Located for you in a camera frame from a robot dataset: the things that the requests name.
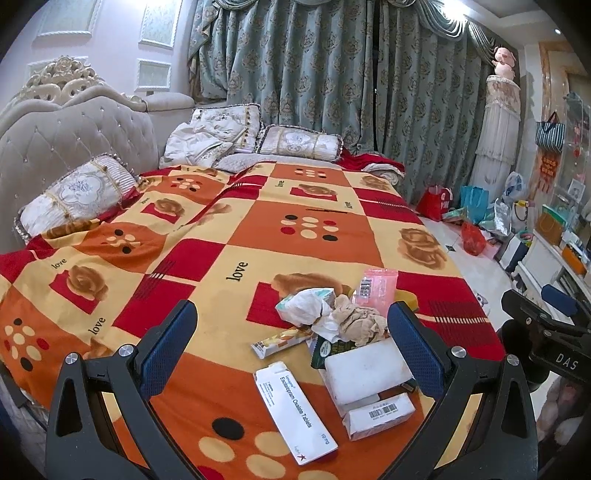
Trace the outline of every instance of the barcode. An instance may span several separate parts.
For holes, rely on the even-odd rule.
[[[381,415],[385,415],[387,414],[389,411],[396,411],[398,410],[398,408],[396,407],[395,404],[390,404],[390,405],[386,405],[385,407],[382,408],[378,408],[377,410],[372,410],[371,412],[369,412],[369,416],[372,419],[376,419]]]
[[[360,297],[369,297],[370,292],[371,292],[371,279],[364,278],[361,281],[361,285],[359,286],[359,296]]]

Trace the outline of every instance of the white pillow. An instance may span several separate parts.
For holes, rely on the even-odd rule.
[[[253,153],[256,139],[261,130],[261,106],[258,103],[244,103],[214,108],[196,108],[191,123],[212,122],[231,118],[246,127],[246,131],[235,142],[234,152]]]
[[[29,241],[50,228],[91,220],[117,205],[136,186],[136,178],[116,155],[100,155],[25,205],[15,218],[16,230],[24,241]]]
[[[302,127],[270,125],[265,128],[257,153],[313,158],[334,162],[340,158],[343,139]]]
[[[233,142],[226,142],[199,131],[193,125],[180,124],[166,141],[164,155],[160,158],[160,168],[176,165],[211,167],[213,162],[223,157],[234,147]]]
[[[247,168],[254,166],[262,161],[273,161],[277,163],[287,163],[296,165],[310,165],[320,168],[333,168],[341,170],[341,167],[335,163],[322,160],[313,160],[311,158],[285,157],[283,155],[262,155],[260,153],[234,153],[226,155],[212,165],[216,170],[223,170],[230,173],[240,173]]]

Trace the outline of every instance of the cardboard box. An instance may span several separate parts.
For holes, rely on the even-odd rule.
[[[414,410],[408,394],[402,393],[387,400],[380,400],[348,411],[343,419],[343,425],[351,440],[359,440],[408,420]]]
[[[254,376],[261,397],[298,465],[339,447],[283,362],[257,370]]]

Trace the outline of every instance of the blue patterned curtain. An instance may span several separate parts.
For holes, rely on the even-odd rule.
[[[340,134],[352,151],[373,150],[373,18],[374,0],[258,0],[240,10],[199,0],[191,48],[200,95],[260,103],[266,124]]]
[[[397,189],[409,203],[429,184],[449,187],[457,198],[472,171],[491,68],[467,35],[433,33],[413,7],[384,1],[379,15],[378,151],[404,163]]]

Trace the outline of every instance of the pink packet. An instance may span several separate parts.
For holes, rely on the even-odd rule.
[[[353,303],[363,307],[373,307],[383,317],[394,303],[394,293],[398,281],[398,270],[370,268],[363,272],[359,288],[353,295]]]

